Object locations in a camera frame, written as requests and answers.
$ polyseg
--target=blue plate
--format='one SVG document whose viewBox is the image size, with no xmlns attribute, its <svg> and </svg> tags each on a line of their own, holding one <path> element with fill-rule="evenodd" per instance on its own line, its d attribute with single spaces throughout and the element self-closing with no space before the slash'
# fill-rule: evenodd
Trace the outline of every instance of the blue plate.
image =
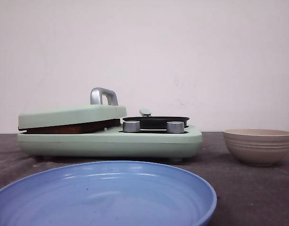
<svg viewBox="0 0 289 226">
<path fill-rule="evenodd" d="M 0 226 L 198 226 L 214 189 L 180 168 L 101 161 L 51 169 L 0 190 Z"/>
</svg>

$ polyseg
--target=frying pan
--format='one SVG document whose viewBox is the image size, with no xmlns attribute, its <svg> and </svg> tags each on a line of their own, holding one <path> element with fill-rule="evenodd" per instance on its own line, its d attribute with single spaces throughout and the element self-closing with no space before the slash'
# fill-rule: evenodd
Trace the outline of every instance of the frying pan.
<svg viewBox="0 0 289 226">
<path fill-rule="evenodd" d="M 173 116 L 151 116 L 151 117 L 127 117 L 124 121 L 139 121 L 141 129 L 166 129 L 168 121 L 182 121 L 184 127 L 187 126 L 187 117 L 173 117 Z"/>
</svg>

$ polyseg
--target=ceramic bowl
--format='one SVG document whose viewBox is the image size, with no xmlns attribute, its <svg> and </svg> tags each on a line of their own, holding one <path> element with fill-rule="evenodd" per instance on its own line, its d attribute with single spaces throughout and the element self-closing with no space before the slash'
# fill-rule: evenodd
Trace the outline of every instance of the ceramic bowl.
<svg viewBox="0 0 289 226">
<path fill-rule="evenodd" d="M 230 153 L 244 163 L 269 166 L 289 152 L 289 132 L 271 129 L 227 129 L 223 131 Z"/>
</svg>

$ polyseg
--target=table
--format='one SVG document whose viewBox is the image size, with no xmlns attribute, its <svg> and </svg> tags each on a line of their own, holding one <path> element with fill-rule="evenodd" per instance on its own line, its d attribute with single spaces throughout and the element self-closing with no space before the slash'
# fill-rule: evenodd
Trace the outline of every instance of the table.
<svg viewBox="0 0 289 226">
<path fill-rule="evenodd" d="M 20 150 L 16 134 L 0 134 L 0 189 L 20 178 L 71 164 L 135 160 L 173 165 L 207 180 L 218 204 L 209 226 L 289 226 L 289 154 L 271 167 L 254 167 L 232 158 L 221 132 L 203 133 L 202 150 L 180 163 L 156 158 L 53 157 Z"/>
</svg>

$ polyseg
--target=stove lid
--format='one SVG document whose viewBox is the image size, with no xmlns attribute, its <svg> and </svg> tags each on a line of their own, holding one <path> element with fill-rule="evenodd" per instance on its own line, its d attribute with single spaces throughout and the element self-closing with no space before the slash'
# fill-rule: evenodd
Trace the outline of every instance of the stove lid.
<svg viewBox="0 0 289 226">
<path fill-rule="evenodd" d="M 102 104 L 102 96 L 107 97 L 108 105 Z M 49 126 L 71 125 L 117 119 L 126 116 L 126 108 L 118 105 L 114 91 L 94 88 L 91 92 L 91 105 L 53 109 L 20 114 L 18 128 L 39 128 Z"/>
</svg>

